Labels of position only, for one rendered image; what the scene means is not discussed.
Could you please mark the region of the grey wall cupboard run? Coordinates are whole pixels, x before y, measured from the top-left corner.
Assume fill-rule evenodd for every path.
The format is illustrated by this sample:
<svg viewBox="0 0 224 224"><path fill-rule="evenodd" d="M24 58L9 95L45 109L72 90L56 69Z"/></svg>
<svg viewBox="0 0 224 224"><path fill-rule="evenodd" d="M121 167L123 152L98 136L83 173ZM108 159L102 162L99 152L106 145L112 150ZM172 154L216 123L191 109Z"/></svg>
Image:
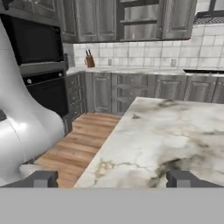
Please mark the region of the grey wall cupboard run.
<svg viewBox="0 0 224 224"><path fill-rule="evenodd" d="M198 0L0 0L0 13L56 25L66 43L188 40Z"/></svg>

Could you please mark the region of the black hob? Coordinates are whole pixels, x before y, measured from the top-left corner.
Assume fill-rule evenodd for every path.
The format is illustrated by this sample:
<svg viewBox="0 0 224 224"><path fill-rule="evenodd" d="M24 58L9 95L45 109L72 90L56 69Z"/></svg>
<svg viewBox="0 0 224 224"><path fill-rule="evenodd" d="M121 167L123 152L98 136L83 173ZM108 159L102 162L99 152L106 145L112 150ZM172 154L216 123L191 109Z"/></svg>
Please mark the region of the black hob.
<svg viewBox="0 0 224 224"><path fill-rule="evenodd" d="M189 74L224 74L224 70L206 70L206 69L184 69L185 73Z"/></svg>

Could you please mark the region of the black built-in microwave oven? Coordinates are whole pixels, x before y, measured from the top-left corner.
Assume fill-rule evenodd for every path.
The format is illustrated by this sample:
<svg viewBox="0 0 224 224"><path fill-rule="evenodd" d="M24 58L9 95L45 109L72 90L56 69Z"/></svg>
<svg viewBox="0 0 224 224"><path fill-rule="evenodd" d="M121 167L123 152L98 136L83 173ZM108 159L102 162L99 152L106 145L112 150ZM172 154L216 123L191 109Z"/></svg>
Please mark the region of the black built-in microwave oven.
<svg viewBox="0 0 224 224"><path fill-rule="evenodd" d="M0 14L17 64L61 62L64 60L60 28Z"/></svg>

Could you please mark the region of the brown knife block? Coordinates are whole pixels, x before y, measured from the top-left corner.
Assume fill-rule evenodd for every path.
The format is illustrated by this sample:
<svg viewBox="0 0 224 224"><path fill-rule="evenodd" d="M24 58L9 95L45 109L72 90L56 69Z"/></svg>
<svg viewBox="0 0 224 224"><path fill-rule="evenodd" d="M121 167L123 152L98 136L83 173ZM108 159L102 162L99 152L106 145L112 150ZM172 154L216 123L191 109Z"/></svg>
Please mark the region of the brown knife block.
<svg viewBox="0 0 224 224"><path fill-rule="evenodd" d="M90 52L90 50L86 50L86 62L88 67L95 67L94 58Z"/></svg>

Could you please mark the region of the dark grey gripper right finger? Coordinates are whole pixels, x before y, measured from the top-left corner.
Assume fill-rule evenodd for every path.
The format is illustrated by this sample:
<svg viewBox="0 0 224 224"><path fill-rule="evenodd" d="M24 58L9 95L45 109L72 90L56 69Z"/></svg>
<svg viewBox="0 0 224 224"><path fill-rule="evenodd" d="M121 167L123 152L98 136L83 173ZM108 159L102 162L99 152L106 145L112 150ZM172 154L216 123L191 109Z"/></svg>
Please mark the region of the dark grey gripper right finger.
<svg viewBox="0 0 224 224"><path fill-rule="evenodd" d="M173 188L222 188L222 185L199 179L189 171L169 170L166 179L166 186Z"/></svg>

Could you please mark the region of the dark framed window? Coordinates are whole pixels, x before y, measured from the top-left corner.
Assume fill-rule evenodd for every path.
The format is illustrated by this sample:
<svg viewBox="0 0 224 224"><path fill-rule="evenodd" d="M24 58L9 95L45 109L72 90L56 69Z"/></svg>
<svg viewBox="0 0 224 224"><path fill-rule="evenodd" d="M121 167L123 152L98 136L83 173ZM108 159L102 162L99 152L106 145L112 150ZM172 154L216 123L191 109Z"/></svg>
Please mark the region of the dark framed window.
<svg viewBox="0 0 224 224"><path fill-rule="evenodd" d="M198 0L194 23L224 24L224 0Z"/></svg>

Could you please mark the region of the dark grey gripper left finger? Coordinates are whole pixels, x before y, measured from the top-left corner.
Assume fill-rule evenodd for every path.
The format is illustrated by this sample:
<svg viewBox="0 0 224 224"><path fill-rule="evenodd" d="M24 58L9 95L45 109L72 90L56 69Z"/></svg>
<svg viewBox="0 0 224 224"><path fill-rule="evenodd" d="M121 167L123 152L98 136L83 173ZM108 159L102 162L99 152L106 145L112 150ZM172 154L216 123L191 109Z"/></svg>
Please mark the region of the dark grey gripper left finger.
<svg viewBox="0 0 224 224"><path fill-rule="evenodd" d="M35 171L29 177L4 185L3 188L58 187L58 176L57 171Z"/></svg>

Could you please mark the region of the grey base cupboard run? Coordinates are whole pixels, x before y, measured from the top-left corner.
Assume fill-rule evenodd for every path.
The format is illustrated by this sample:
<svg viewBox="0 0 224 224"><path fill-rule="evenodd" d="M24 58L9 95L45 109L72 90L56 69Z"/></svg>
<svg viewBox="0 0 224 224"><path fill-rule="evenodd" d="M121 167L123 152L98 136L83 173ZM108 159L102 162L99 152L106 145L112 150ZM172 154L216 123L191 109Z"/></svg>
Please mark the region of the grey base cupboard run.
<svg viewBox="0 0 224 224"><path fill-rule="evenodd" d="M73 119L87 112L122 116L137 97L224 104L224 74L75 69L67 90Z"/></svg>

